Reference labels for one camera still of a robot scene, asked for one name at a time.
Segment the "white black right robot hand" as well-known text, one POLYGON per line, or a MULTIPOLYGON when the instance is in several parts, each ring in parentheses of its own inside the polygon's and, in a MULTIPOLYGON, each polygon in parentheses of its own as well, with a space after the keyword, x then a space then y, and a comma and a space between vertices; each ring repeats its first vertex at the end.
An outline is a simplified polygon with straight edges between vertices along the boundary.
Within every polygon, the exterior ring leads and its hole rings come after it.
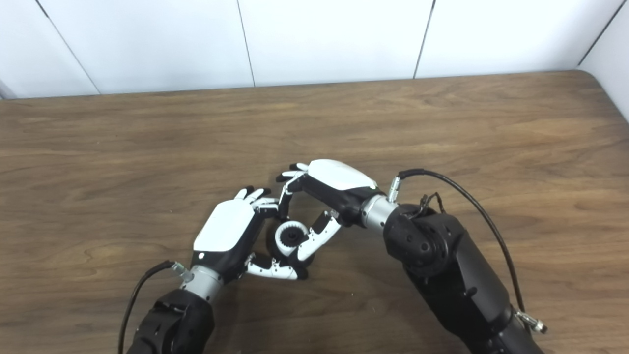
POLYGON ((372 200, 384 192, 363 172, 332 159, 294 163, 276 178, 283 183, 279 197, 278 228, 275 244, 283 259, 293 267, 307 267, 313 255, 342 227, 364 227, 363 217, 372 200), (310 227, 290 220, 289 207, 294 193, 303 191, 328 206, 310 227))

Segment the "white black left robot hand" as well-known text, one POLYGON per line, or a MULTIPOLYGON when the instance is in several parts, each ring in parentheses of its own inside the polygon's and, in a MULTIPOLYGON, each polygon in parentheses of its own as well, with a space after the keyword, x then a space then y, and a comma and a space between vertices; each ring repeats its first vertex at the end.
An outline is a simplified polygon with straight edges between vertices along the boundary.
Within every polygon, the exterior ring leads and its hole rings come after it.
POLYGON ((218 203, 193 243, 191 267, 204 267, 223 284, 245 273, 287 280, 306 280, 305 269, 283 264, 277 256, 253 251, 265 221, 277 216, 279 199, 269 188, 247 186, 233 199, 218 203))

